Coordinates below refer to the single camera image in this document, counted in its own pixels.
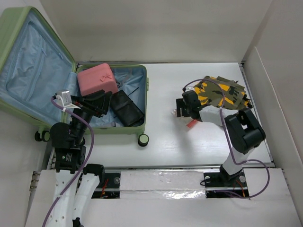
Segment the screw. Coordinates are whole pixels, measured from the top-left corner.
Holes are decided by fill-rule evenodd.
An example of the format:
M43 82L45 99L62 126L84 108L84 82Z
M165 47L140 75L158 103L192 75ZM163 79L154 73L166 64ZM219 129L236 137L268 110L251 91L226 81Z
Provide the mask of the screw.
M115 177L114 178L114 183L120 183L120 178L119 177Z
M245 176L240 176L239 180L241 181L241 183L245 183L246 182Z
M206 177L204 178L205 183L210 183L210 180L209 180L209 181L207 181L208 179L210 179L210 176L206 176Z

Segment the orange wire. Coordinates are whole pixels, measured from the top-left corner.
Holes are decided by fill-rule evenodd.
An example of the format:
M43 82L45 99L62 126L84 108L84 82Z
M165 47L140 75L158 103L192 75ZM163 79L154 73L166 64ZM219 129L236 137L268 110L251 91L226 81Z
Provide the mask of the orange wire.
M243 189L242 184L238 180L236 180L236 182L240 185L240 187L242 189L243 197L245 197L245 193L244 193L244 189Z
M104 190L105 190L106 187L107 187L107 183L108 183L108 179L106 179L105 185L104 185L103 188L102 188L102 194L101 194L101 196L105 194Z

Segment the light blue suitcase lining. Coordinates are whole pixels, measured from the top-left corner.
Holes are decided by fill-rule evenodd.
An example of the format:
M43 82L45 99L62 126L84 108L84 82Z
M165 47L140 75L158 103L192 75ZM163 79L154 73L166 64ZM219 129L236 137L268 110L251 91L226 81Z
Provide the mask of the light blue suitcase lining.
M51 96L62 89L80 95L77 74L71 68L71 59L30 11L0 74L0 98L53 125L61 120L61 111L51 104ZM119 90L125 91L145 112L146 70L139 67L112 71L120 84ZM122 125L109 110L103 118L93 117L90 125L106 127L116 123Z

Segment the suitcase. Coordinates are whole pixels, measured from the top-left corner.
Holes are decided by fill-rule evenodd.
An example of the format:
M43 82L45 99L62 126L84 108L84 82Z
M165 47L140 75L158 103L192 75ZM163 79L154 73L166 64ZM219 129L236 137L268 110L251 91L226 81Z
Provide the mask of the suitcase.
M7 8L0 17L0 108L39 127L38 136L69 116L50 102L59 90L80 96L77 72L96 66L77 64L47 21L33 7ZM138 134L145 129L148 78L142 65L110 65L119 89L145 114L133 127L123 127L109 110L93 117L96 134Z

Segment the suitcase zipper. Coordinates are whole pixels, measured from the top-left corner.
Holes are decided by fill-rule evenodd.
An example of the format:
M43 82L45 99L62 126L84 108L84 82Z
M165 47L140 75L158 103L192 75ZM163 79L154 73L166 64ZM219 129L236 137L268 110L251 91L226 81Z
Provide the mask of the suitcase zipper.
M32 23L32 26L35 28L35 30L42 36L42 38L50 45L50 47L52 48L52 50L57 53L58 57L60 59L62 59L66 64L68 65L71 65L71 63L66 59L64 58L64 56L62 56L62 54L60 53L60 50L58 50L53 44L52 44L52 41L44 35L44 33L40 30L40 28L34 24L33 22Z

